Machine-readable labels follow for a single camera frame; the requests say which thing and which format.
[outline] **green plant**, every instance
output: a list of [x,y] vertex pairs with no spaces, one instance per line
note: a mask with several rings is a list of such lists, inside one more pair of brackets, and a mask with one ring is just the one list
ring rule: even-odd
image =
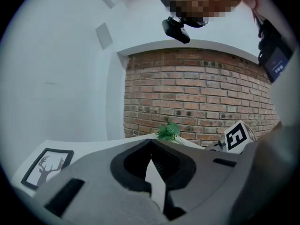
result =
[[169,121],[167,125],[160,127],[156,134],[158,134],[158,139],[176,141],[179,144],[186,146],[179,137],[179,126],[175,122]]

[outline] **white wall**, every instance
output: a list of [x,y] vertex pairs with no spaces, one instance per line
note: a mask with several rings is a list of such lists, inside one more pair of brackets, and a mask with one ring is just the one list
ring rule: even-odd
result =
[[254,23],[251,10],[241,3],[234,12],[225,17],[216,17],[210,20],[203,28],[186,30],[192,39],[190,44],[184,45],[165,35],[161,22],[170,13],[160,0],[132,0],[128,5],[127,17],[120,21],[119,30],[112,31],[116,49],[124,55],[134,53],[134,47],[144,47],[149,50],[164,47],[202,47],[215,48],[224,52],[257,61],[259,54],[257,36],[258,30]]
[[0,158],[9,177],[45,139],[105,141],[102,0],[26,0],[0,44]]

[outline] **black slot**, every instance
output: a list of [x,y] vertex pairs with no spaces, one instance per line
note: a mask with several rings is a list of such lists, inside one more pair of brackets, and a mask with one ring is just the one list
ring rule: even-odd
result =
[[221,158],[216,158],[213,160],[214,163],[219,163],[225,166],[229,166],[229,167],[234,167],[236,165],[236,162],[233,161],[229,161],[229,160],[225,160],[225,159],[221,159]]
[[71,179],[55,196],[45,205],[45,208],[58,217],[64,213],[84,185],[80,179]]

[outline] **person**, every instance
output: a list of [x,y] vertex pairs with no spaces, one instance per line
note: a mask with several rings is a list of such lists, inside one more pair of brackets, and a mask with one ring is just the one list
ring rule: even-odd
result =
[[242,1],[251,8],[255,19],[264,22],[266,19],[281,34],[283,41],[294,52],[297,39],[288,22],[271,0],[170,0],[175,6],[170,8],[180,11],[185,17],[215,17],[230,12]]

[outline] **table surface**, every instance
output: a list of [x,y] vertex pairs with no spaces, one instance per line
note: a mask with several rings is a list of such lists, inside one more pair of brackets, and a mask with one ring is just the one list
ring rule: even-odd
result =
[[[15,172],[14,176],[11,179],[11,184],[21,189],[22,191],[26,192],[30,196],[33,196],[35,194],[35,191],[25,187],[21,180],[25,173],[28,171],[32,163],[36,160],[36,158],[44,151],[45,148],[51,148],[51,149],[62,149],[62,150],[73,150],[74,155],[71,160],[71,164],[78,159],[82,158],[83,156],[93,153],[95,151],[100,151],[108,148],[112,148],[121,144],[143,140],[147,138],[157,138],[156,134],[147,134],[143,136],[138,137],[131,137],[126,139],[120,139],[120,140],[111,140],[111,141],[102,141],[102,142],[61,142],[61,141],[52,141],[52,140],[46,140],[41,145],[39,145],[32,153],[31,155],[24,161],[24,163],[18,168],[18,170]],[[204,147],[201,147],[199,145],[196,145],[186,139],[182,138],[182,141],[185,145],[193,148],[198,149],[204,149]]]

